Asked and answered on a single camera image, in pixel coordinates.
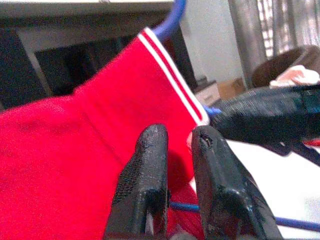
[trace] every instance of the textured grip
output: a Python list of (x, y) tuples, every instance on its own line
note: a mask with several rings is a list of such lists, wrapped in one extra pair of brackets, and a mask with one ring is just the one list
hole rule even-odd
[(165, 235), (167, 156), (166, 128), (163, 125), (146, 128), (119, 176), (104, 239), (109, 239), (111, 233)]
[(258, 88), (215, 106), (225, 138), (259, 145), (320, 137), (320, 86)]
[(193, 131), (192, 160), (206, 239), (282, 239), (254, 179), (213, 127)]

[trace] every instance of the brown cushion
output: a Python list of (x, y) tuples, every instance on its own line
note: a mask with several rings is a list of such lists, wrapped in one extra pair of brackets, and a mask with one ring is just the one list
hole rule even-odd
[(314, 45), (305, 45), (286, 51), (271, 60), (258, 66), (252, 75), (252, 85), (255, 88), (265, 87), (283, 73), (287, 68), (303, 65), (320, 74), (320, 48)]

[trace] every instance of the window curtain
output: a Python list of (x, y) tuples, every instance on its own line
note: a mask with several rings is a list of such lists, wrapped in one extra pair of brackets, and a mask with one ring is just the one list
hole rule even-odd
[(257, 66), (303, 45), (320, 47), (319, 0), (228, 0), (244, 77)]

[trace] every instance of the red fabric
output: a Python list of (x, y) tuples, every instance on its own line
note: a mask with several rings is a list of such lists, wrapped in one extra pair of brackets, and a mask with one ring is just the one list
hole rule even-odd
[(151, 124), (168, 130), (173, 195), (189, 182), (186, 139), (208, 119), (142, 34), (74, 94), (0, 115), (0, 239), (101, 239), (118, 176)]
[[(171, 196), (171, 201), (175, 203), (198, 204), (197, 195), (189, 184), (175, 192)], [(203, 240), (205, 238), (199, 213), (169, 208), (167, 225), (168, 233), (175, 234), (181, 230), (180, 228), (192, 234), (198, 240)]]

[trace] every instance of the red stripe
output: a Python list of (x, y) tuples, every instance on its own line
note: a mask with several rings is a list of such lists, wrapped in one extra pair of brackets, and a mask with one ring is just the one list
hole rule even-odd
[(152, 40), (151, 37), (149, 37), (149, 35), (143, 31), (141, 33), (146, 40), (149, 42), (149, 44), (152, 46), (152, 48), (155, 50), (155, 52), (159, 55), (159, 57), (161, 58), (161, 60), (163, 61), (163, 63), (165, 64), (165, 66), (168, 68), (170, 74), (172, 75), (174, 81), (176, 82), (176, 84), (178, 85), (179, 89), (181, 90), (181, 92), (183, 93), (183, 95), (185, 96), (186, 100), (188, 101), (188, 103), (191, 105), (191, 107), (193, 108), (193, 110), (195, 111), (196, 115), (198, 116), (198, 118), (200, 119), (200, 121), (203, 120), (203, 117), (199, 111), (199, 109), (196, 107), (196, 105), (194, 104), (194, 102), (191, 100), (191, 98), (189, 97), (189, 95), (187, 94), (185, 88), (181, 85), (180, 81), (178, 80), (178, 77), (176, 76), (175, 72), (173, 71), (172, 67), (170, 66), (169, 62), (167, 61), (166, 57), (163, 55), (163, 53), (161, 52), (161, 50), (157, 47), (157, 45), (154, 43), (154, 41)]

